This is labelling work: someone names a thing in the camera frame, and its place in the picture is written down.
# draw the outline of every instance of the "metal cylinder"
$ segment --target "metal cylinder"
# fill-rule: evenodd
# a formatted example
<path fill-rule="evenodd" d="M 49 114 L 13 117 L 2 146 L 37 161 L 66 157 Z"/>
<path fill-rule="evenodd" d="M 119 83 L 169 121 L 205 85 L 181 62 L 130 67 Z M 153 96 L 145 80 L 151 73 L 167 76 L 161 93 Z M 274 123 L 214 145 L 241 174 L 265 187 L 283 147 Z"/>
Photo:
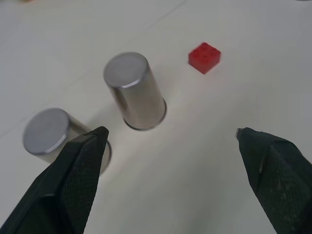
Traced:
<path fill-rule="evenodd" d="M 29 121 L 24 130 L 23 144 L 27 152 L 52 163 L 68 141 L 89 131 L 91 129 L 64 110 L 52 108 L 38 113 Z M 111 153 L 111 145 L 107 142 L 101 173 L 107 168 Z"/>
<path fill-rule="evenodd" d="M 166 102 L 143 55 L 128 52 L 114 57 L 105 67 L 104 80 L 129 127 L 149 130 L 162 122 Z"/>

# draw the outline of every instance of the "red lego brick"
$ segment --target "red lego brick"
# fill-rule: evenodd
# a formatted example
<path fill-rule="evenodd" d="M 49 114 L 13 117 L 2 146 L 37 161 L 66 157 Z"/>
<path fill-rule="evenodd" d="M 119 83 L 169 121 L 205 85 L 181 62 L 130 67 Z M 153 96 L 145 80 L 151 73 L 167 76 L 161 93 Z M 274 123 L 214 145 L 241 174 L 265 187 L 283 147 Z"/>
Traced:
<path fill-rule="evenodd" d="M 220 62 L 220 58 L 221 52 L 204 42 L 189 54 L 189 64 L 206 74 Z"/>

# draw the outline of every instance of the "white table surface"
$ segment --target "white table surface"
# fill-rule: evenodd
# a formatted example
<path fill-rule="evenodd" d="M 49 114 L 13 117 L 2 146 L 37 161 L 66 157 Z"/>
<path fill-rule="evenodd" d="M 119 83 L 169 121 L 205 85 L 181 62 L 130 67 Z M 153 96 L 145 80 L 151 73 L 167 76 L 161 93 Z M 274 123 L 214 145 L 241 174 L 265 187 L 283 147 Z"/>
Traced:
<path fill-rule="evenodd" d="M 110 130 L 87 234 L 274 234 L 249 187 L 235 131 L 294 142 L 312 161 L 312 1 L 0 2 L 0 223 L 47 166 L 22 147 L 30 117 L 60 107 Z M 201 42 L 222 52 L 207 75 Z M 103 79 L 137 51 L 168 104 L 157 128 L 128 128 Z"/>

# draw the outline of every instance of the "silver cylinder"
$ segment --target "silver cylinder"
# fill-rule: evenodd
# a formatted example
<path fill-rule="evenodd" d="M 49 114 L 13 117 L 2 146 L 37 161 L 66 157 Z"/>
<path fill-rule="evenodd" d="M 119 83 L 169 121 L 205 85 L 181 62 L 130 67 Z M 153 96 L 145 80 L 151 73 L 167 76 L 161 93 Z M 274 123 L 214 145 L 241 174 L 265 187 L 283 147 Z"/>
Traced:
<path fill-rule="evenodd" d="M 52 108 L 38 113 L 29 121 L 24 130 L 23 144 L 30 154 L 52 163 L 68 141 L 89 131 L 91 129 L 64 110 Z M 110 162 L 111 152 L 111 146 L 107 142 L 101 173 L 105 171 Z"/>
<path fill-rule="evenodd" d="M 128 52 L 114 57 L 105 67 L 104 80 L 129 127 L 149 130 L 162 122 L 166 102 L 143 55 Z"/>

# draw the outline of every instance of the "cylinder top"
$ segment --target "cylinder top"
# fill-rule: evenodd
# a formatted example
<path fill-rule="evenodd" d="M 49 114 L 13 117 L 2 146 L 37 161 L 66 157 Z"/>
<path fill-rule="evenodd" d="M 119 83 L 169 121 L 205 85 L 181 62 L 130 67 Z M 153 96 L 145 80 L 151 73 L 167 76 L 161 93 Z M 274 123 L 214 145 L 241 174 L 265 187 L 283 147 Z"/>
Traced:
<path fill-rule="evenodd" d="M 106 65 L 104 80 L 108 86 L 127 88 L 140 82 L 148 70 L 147 59 L 135 52 L 114 57 Z"/>
<path fill-rule="evenodd" d="M 23 135 L 24 148 L 33 155 L 47 154 L 64 142 L 69 128 L 70 119 L 64 110 L 44 110 L 27 124 Z"/>

